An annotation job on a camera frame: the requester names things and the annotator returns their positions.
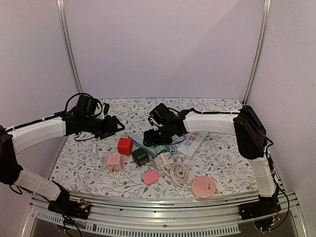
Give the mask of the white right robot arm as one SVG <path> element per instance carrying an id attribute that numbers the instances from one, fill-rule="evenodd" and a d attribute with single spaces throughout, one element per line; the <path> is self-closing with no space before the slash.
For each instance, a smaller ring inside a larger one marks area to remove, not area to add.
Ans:
<path id="1" fill-rule="evenodd" d="M 202 112 L 194 108 L 175 111 L 161 103 L 150 111 L 149 122 L 153 128 L 143 133 L 146 147 L 171 144 L 174 136 L 193 132 L 234 136 L 239 154 L 248 160 L 257 180 L 259 201 L 255 211 L 266 215 L 277 204 L 280 188 L 269 151 L 274 143 L 251 106 L 237 111 Z"/>

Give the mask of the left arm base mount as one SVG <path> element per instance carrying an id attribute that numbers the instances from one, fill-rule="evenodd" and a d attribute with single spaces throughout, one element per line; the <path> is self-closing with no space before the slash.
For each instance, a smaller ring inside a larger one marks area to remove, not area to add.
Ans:
<path id="1" fill-rule="evenodd" d="M 70 193 L 55 181 L 53 183 L 59 187 L 61 193 L 55 201 L 50 201 L 48 210 L 64 214 L 65 216 L 87 220 L 91 210 L 91 202 L 84 198 L 70 200 Z"/>

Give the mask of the blue power strip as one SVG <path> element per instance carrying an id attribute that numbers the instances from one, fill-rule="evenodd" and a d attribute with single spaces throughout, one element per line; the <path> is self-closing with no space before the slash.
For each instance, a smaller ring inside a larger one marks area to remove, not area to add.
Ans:
<path id="1" fill-rule="evenodd" d="M 142 148 L 148 155 L 150 155 L 152 158 L 155 158 L 157 156 L 157 152 L 154 147 L 146 147 L 143 144 L 143 139 L 139 137 L 138 135 L 134 133 L 129 133 L 128 138 L 132 139 L 133 144 L 136 145 L 139 148 Z"/>

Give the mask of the white plug block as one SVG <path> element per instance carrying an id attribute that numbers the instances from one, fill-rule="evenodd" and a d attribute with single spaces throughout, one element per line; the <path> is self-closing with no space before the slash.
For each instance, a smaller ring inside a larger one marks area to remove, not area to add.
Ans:
<path id="1" fill-rule="evenodd" d="M 154 163 L 158 170 L 162 170 L 166 166 L 173 164 L 174 159 L 169 152 L 161 153 L 154 158 Z"/>

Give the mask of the pink round cable reel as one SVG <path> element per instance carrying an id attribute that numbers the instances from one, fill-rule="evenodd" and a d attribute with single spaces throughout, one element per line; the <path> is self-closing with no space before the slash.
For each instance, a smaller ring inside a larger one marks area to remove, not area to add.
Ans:
<path id="1" fill-rule="evenodd" d="M 192 181 L 192 194 L 197 199 L 207 199 L 216 192 L 216 183 L 209 176 L 198 176 Z"/>

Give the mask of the dark green cube socket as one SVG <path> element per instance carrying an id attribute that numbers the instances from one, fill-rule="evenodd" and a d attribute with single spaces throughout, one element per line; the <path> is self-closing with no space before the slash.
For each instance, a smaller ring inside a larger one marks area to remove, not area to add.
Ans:
<path id="1" fill-rule="evenodd" d="M 138 148 L 138 149 L 134 150 L 131 153 L 131 155 L 132 155 L 133 161 L 138 166 L 143 166 L 149 162 L 149 155 L 145 152 L 145 150 L 143 148 Z"/>

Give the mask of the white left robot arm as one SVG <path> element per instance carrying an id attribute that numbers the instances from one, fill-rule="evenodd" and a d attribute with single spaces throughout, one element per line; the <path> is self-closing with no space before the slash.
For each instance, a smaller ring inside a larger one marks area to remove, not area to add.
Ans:
<path id="1" fill-rule="evenodd" d="M 125 129 L 124 124 L 108 114 L 110 105 L 84 92 L 72 95 L 64 108 L 53 115 L 18 126 L 0 128 L 0 182 L 16 186 L 46 199 L 62 214 L 70 214 L 73 203 L 69 192 L 19 163 L 17 157 L 49 141 L 88 133 L 105 139 Z"/>

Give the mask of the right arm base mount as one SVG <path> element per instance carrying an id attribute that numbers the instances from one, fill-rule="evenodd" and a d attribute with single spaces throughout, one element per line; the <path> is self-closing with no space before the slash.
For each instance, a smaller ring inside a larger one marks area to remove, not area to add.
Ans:
<path id="1" fill-rule="evenodd" d="M 281 211 L 281 206 L 278 201 L 278 192 L 271 197 L 262 197 L 259 195 L 258 198 L 258 201 L 238 206 L 238 213 L 242 220 L 258 218 Z"/>

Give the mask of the green beige socket adapter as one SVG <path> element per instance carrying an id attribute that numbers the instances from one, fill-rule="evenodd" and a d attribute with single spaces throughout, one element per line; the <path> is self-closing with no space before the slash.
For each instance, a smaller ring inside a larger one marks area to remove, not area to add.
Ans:
<path id="1" fill-rule="evenodd" d="M 157 145 L 155 146 L 156 155 L 159 156 L 161 153 L 167 153 L 168 149 L 166 145 Z"/>

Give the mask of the light pink cube socket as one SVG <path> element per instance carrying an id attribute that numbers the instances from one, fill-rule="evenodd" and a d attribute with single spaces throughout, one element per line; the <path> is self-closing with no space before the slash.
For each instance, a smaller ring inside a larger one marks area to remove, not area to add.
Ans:
<path id="1" fill-rule="evenodd" d="M 108 154 L 107 157 L 107 168 L 111 171 L 122 171 L 123 170 L 123 158 L 119 153 Z"/>

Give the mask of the red cube socket adapter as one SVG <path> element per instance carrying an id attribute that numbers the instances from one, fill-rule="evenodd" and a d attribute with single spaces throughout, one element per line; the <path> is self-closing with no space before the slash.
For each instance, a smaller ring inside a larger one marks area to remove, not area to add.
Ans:
<path id="1" fill-rule="evenodd" d="M 117 145 L 118 153 L 129 156 L 132 153 L 133 143 L 131 138 L 120 138 Z"/>

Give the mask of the pink plug adapter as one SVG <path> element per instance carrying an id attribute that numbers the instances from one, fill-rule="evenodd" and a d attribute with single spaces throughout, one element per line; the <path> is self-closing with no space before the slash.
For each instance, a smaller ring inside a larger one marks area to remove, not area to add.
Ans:
<path id="1" fill-rule="evenodd" d="M 157 174 L 156 171 L 151 170 L 149 172 L 146 172 L 142 175 L 142 180 L 146 185 L 151 185 L 156 183 L 159 180 L 159 175 Z"/>

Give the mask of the white colourful power strip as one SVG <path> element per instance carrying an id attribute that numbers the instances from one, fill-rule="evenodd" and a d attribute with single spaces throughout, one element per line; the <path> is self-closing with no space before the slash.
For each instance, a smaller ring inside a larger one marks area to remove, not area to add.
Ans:
<path id="1" fill-rule="evenodd" d="M 197 150 L 207 137 L 208 132 L 191 132 L 177 148 L 177 152 L 187 159 L 193 159 Z"/>

